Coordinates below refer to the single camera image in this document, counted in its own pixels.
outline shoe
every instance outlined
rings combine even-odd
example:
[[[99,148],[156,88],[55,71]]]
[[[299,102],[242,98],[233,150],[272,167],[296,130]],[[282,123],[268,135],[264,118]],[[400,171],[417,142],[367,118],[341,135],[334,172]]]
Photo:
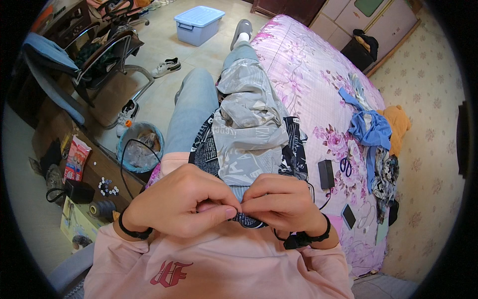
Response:
[[[161,7],[161,1],[159,0],[154,0],[151,2],[151,4],[148,6],[148,9],[153,11]]]
[[[154,78],[160,78],[179,69],[181,69],[181,63],[179,62],[177,57],[174,59],[166,59],[163,63],[161,63],[154,70],[151,71],[151,75]]]
[[[123,106],[121,112],[118,113],[118,125],[116,126],[116,136],[121,137],[124,131],[131,127],[138,115],[138,111],[140,110],[140,106],[138,103],[133,102],[133,100],[129,100],[126,105]]]
[[[234,33],[234,37],[232,38],[231,42],[231,51],[234,49],[234,44],[238,40],[239,34],[247,33],[249,35],[249,39],[252,37],[252,25],[249,20],[242,19],[239,21],[238,25],[236,26],[236,33]]]

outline brown teddy bear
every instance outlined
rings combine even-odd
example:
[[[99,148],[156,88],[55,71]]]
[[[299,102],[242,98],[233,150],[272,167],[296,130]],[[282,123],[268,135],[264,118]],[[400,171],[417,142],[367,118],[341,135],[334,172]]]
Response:
[[[405,136],[405,132],[412,127],[412,123],[400,105],[388,106],[384,111],[377,110],[377,113],[383,115],[389,122],[392,131],[389,154],[398,157],[402,150],[402,138]]]

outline black power adapter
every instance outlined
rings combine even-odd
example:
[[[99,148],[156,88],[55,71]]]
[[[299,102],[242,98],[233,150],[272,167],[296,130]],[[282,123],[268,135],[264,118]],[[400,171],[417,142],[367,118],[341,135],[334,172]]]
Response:
[[[322,160],[317,165],[319,166],[320,188],[330,189],[335,187],[332,160]]]
[[[76,204],[91,203],[95,190],[88,183],[66,179],[65,193]]]

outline white sock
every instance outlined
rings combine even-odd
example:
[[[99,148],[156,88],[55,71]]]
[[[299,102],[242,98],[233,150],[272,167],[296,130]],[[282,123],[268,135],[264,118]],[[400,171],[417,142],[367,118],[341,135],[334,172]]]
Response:
[[[246,32],[240,33],[239,36],[238,36],[238,39],[236,40],[236,42],[234,43],[234,46],[232,46],[232,48],[235,49],[236,46],[242,41],[248,42],[249,41],[249,34],[247,34]]]

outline black wristband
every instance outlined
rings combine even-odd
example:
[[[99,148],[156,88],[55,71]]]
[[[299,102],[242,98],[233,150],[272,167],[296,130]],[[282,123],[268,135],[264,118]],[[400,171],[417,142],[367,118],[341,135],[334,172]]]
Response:
[[[152,228],[150,227],[145,232],[142,232],[142,233],[141,232],[132,232],[132,231],[127,230],[123,225],[123,213],[121,213],[119,215],[119,219],[118,219],[119,228],[121,228],[121,230],[130,237],[139,238],[141,240],[148,239],[149,235],[152,233]]]
[[[306,233],[304,232],[304,234],[305,234],[307,237],[309,237],[309,239],[310,239],[311,242],[322,242],[323,240],[325,240],[325,239],[327,239],[327,238],[329,237],[328,234],[329,234],[329,232],[330,232],[330,220],[329,220],[329,218],[328,218],[325,214],[322,214],[322,215],[323,215],[323,216],[326,218],[326,220],[327,220],[327,229],[326,229],[326,232],[325,232],[325,233],[323,233],[321,236],[318,236],[318,237],[311,237],[311,236],[309,236],[308,234],[306,234]]]
[[[284,241],[284,248],[285,249],[296,249],[301,247],[306,247],[312,242],[321,242],[329,237],[330,232],[330,220],[325,215],[322,214],[327,220],[327,229],[326,232],[323,233],[321,236],[318,237],[311,237],[305,232],[297,232],[296,234],[291,234],[285,241]]]

